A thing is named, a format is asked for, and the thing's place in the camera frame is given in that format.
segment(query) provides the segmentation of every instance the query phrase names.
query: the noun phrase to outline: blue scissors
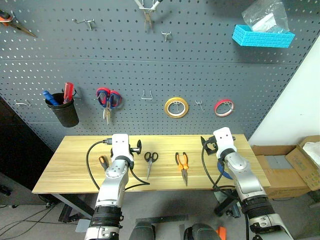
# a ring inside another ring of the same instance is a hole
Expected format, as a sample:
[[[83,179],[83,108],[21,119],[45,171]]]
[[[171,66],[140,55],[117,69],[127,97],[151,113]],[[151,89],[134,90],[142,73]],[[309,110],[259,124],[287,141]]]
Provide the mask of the blue scissors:
[[[101,106],[103,106],[103,119],[106,119],[109,125],[109,118],[111,118],[111,109],[115,109],[121,103],[121,95],[114,90],[106,87],[99,87],[96,90],[96,96]]]

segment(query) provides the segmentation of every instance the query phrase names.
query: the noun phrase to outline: blue plastic basket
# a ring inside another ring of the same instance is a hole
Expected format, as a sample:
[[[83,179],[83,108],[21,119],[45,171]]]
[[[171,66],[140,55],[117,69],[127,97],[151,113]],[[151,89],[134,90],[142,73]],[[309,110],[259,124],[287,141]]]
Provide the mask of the blue plastic basket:
[[[252,31],[247,25],[236,25],[232,35],[240,46],[250,47],[271,47],[271,48],[288,48],[294,39],[295,34],[256,32]]]

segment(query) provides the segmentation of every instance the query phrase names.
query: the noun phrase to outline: tape roll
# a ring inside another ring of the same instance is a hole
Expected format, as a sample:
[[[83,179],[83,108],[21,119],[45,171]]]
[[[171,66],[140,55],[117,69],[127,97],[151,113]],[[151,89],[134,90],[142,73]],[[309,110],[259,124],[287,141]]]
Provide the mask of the tape roll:
[[[230,109],[224,113],[217,113],[218,107],[222,104],[229,105]],[[226,117],[226,116],[230,115],[234,110],[235,110],[235,104],[230,99],[223,99],[223,100],[218,101],[213,108],[215,115],[217,115],[218,117]]]
[[[179,112],[179,113],[173,113],[173,112],[170,112],[169,111],[169,107],[171,104],[182,104],[183,105],[183,110],[182,112]],[[173,97],[173,98],[170,98],[168,101],[166,101],[165,105],[164,105],[164,112],[166,114],[168,114],[169,117],[171,118],[174,118],[174,119],[178,119],[178,118],[182,118],[184,115],[187,114],[189,110],[189,105],[187,103],[186,100],[184,100],[183,98],[181,97]]]

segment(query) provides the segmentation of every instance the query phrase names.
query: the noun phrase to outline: blue screwdriver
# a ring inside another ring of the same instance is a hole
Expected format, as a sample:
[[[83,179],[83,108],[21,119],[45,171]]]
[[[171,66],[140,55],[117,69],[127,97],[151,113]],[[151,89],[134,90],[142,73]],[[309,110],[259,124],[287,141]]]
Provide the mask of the blue screwdriver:
[[[54,98],[54,96],[52,96],[47,90],[43,91],[43,96],[45,97],[45,99],[47,99],[52,105],[54,106],[58,106],[60,105]]]

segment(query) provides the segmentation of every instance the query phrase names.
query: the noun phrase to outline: wooden table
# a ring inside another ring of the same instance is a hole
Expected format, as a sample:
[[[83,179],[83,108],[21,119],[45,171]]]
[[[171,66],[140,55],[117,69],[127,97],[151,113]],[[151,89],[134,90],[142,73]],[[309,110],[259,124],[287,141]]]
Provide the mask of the wooden table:
[[[208,139],[212,135],[202,135]],[[234,135],[237,151],[251,163],[253,173],[259,178],[262,186],[268,187],[270,183],[264,174],[256,156],[243,134]],[[45,168],[37,184],[33,189],[35,194],[53,194],[68,205],[77,201],[70,195],[80,193],[97,193],[90,179],[86,167],[86,153],[88,148],[95,142],[101,141],[111,136],[65,136],[61,144],[54,153],[49,164]],[[209,181],[201,162],[202,145],[200,135],[133,135],[129,137],[129,143],[135,147],[137,141],[142,142],[142,152],[140,155],[134,154],[134,173],[150,185],[134,187],[128,191],[151,191],[151,190],[194,190],[211,189]],[[104,169],[101,167],[98,157],[104,155],[109,163],[111,145],[98,144],[89,155],[89,164],[92,174],[101,185],[105,179]],[[148,164],[144,160],[145,152],[157,152],[158,160],[152,164],[149,179],[147,180]],[[188,186],[185,185],[175,162],[175,153],[179,152],[180,159],[183,160],[183,152],[188,156],[189,169]],[[204,152],[204,160],[212,179],[217,179],[220,172],[217,170],[216,155],[208,156]],[[139,182],[129,172],[129,182],[131,186]],[[233,185],[233,181],[222,177],[219,185]]]

